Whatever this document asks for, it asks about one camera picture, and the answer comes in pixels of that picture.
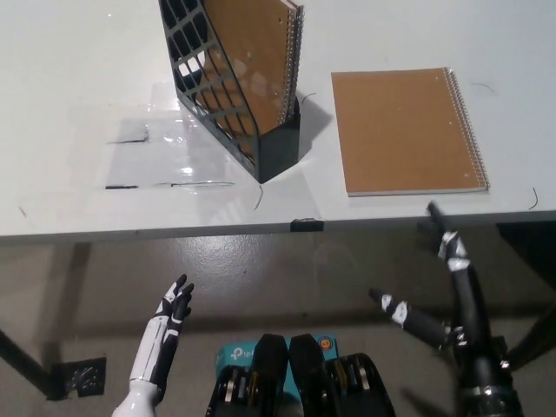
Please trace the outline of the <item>white and black left hand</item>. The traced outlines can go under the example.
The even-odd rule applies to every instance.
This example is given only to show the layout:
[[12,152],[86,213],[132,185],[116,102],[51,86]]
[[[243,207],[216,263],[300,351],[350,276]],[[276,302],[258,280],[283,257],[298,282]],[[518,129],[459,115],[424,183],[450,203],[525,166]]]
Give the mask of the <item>white and black left hand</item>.
[[144,330],[129,379],[146,381],[163,395],[184,320],[190,315],[194,283],[181,275],[161,299]]

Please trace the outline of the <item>black and white right hand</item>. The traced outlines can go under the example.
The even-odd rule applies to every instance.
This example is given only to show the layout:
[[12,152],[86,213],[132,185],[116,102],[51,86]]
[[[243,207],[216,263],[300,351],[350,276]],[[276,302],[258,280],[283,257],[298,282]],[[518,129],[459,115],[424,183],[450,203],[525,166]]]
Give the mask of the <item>black and white right hand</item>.
[[512,378],[496,352],[485,298],[476,269],[460,233],[449,225],[435,202],[427,205],[433,249],[446,265],[453,288],[454,311],[449,326],[412,308],[407,301],[371,288],[369,297],[390,320],[432,348],[452,348],[460,372],[460,387],[471,396],[495,396],[512,391]]

